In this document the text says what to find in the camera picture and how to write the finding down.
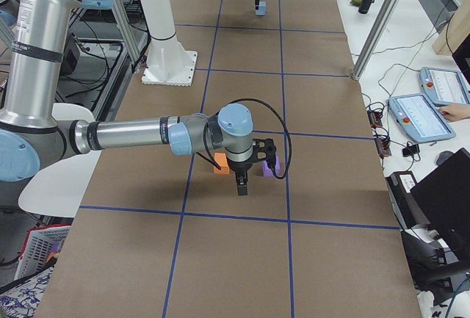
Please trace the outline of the white plastic basket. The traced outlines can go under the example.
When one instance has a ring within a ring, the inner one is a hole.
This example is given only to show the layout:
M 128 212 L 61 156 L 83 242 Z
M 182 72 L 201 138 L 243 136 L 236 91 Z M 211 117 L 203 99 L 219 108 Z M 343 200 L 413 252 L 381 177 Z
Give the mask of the white plastic basket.
M 18 257 L 18 266 L 14 279 L 33 275 L 41 270 L 56 242 L 66 238 L 71 224 L 56 224 L 28 231 Z

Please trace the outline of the aluminium frame post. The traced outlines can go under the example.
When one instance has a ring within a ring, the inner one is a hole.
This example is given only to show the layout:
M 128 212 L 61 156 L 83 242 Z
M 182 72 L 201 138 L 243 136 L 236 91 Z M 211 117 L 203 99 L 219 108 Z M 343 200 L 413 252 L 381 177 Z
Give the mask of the aluminium frame post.
M 377 46 L 379 39 L 399 1 L 400 0 L 384 0 L 352 70 L 351 77 L 354 80 L 358 81 L 362 73 L 365 71 L 375 47 Z

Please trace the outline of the purple foam block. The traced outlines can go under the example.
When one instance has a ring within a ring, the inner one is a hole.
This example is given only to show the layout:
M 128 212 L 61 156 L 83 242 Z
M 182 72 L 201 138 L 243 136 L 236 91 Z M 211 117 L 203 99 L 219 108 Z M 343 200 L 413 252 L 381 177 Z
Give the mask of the purple foam block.
M 280 178 L 281 174 L 281 163 L 278 156 L 275 157 L 275 163 L 272 161 L 265 160 L 261 163 L 262 175 L 265 178 Z

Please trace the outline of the teach pendant tablet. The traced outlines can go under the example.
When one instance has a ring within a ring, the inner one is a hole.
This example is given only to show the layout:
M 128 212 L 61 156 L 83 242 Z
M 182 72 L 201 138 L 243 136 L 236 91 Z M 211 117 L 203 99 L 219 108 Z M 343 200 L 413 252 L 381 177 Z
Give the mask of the teach pendant tablet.
M 423 67 L 420 70 L 423 93 L 436 105 L 469 105 L 469 88 L 460 71 Z
M 423 93 L 392 96 L 388 105 L 402 130 L 415 143 L 438 142 L 456 137 L 455 131 Z

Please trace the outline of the orange foam block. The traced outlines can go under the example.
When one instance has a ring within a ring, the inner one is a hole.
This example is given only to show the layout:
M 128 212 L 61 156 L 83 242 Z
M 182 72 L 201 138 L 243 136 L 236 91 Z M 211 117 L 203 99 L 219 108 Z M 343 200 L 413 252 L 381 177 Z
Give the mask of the orange foam block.
M 228 166 L 228 159 L 225 153 L 215 153 L 214 160 L 216 164 L 219 166 L 213 167 L 213 172 L 216 174 L 222 175 L 229 175 L 230 174 L 230 167 Z

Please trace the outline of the white pedestal column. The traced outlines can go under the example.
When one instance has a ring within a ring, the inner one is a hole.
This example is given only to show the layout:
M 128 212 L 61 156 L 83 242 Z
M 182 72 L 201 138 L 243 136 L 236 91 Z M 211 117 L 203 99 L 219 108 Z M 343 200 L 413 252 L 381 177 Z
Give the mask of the white pedestal column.
M 170 0 L 140 0 L 151 37 L 144 84 L 190 86 L 198 53 L 187 51 L 176 34 Z

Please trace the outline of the black laptop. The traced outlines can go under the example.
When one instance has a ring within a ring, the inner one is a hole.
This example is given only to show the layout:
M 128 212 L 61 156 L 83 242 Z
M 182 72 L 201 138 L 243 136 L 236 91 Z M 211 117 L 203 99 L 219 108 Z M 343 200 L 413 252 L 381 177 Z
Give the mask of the black laptop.
M 461 148 L 411 189 L 432 227 L 460 260 L 469 259 L 469 152 Z

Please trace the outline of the far teach pendant tablet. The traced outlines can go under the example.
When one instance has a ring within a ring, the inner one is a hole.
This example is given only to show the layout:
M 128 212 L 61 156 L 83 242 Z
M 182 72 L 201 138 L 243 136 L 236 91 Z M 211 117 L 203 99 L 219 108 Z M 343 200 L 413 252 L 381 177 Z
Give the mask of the far teach pendant tablet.
M 423 67 L 420 70 L 423 93 L 436 105 L 469 105 L 469 88 L 460 71 Z

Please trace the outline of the light blue foam block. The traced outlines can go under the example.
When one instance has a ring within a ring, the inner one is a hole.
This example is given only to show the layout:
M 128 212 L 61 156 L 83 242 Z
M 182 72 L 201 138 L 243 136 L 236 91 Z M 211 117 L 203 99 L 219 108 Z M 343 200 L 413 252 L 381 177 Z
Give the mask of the light blue foam block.
M 260 1 L 258 5 L 255 6 L 255 14 L 258 17 L 265 16 L 267 13 L 267 4 L 265 1 Z

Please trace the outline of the near teach pendant tablet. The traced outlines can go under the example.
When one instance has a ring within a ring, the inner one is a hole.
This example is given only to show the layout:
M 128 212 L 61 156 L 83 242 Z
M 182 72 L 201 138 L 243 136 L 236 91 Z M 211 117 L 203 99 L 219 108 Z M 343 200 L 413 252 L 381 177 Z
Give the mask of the near teach pendant tablet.
M 423 93 L 392 96 L 388 105 L 402 130 L 415 143 L 438 142 L 456 137 L 455 131 Z

